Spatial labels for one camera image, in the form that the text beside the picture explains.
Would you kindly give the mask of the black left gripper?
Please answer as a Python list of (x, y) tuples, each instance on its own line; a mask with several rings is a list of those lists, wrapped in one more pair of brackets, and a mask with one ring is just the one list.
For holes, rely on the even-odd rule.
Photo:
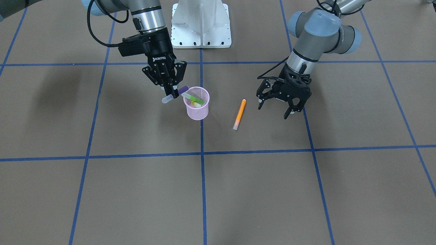
[[(288, 65), (284, 65), (278, 78), (281, 80), (274, 82), (271, 90), (266, 93), (263, 93), (263, 90), (256, 92), (259, 101), (258, 110), (263, 107), (264, 102), (268, 99), (277, 98), (280, 95), (289, 95), (288, 109), (283, 115), (283, 118), (287, 119), (289, 115), (303, 110), (305, 102), (312, 95), (310, 91), (312, 79), (309, 74), (299, 74)], [(294, 104), (294, 99), (298, 99), (297, 104)]]

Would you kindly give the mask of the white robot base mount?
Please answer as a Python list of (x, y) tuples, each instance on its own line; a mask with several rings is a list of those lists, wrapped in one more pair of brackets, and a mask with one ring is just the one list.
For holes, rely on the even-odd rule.
[(176, 49), (230, 48), (228, 5), (221, 0), (179, 0), (172, 6), (170, 39)]

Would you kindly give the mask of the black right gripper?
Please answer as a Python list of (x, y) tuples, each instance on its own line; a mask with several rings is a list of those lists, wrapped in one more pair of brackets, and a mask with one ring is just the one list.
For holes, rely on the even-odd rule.
[(144, 53), (148, 65), (155, 65), (157, 83), (164, 88), (167, 96), (171, 95), (176, 99), (179, 93), (175, 86), (184, 79), (187, 62), (175, 61), (167, 28), (145, 35)]

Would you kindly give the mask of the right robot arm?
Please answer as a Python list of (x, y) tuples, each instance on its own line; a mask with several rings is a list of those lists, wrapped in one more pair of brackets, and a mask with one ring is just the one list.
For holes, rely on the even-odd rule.
[[(118, 48), (121, 56), (143, 54), (147, 65), (143, 73), (166, 93), (167, 98), (179, 96), (177, 85), (184, 78), (187, 63), (176, 58), (170, 40), (162, 6), (158, 0), (83, 0), (87, 27), (99, 44)], [(92, 31), (90, 16), (105, 15), (117, 23), (133, 21), (138, 34), (124, 38), (121, 43), (110, 44), (99, 40)]]

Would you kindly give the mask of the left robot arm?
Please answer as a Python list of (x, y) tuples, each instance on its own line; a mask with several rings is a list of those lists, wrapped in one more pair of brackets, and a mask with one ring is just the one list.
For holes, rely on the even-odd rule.
[(318, 0), (309, 12), (295, 12), (289, 19), (288, 32), (298, 40), (277, 77), (262, 74), (257, 89), (259, 110), (268, 99), (288, 103), (284, 118), (301, 112), (311, 96), (310, 74), (323, 54), (349, 54), (361, 44), (361, 32), (342, 23), (342, 17), (360, 11), (366, 0)]

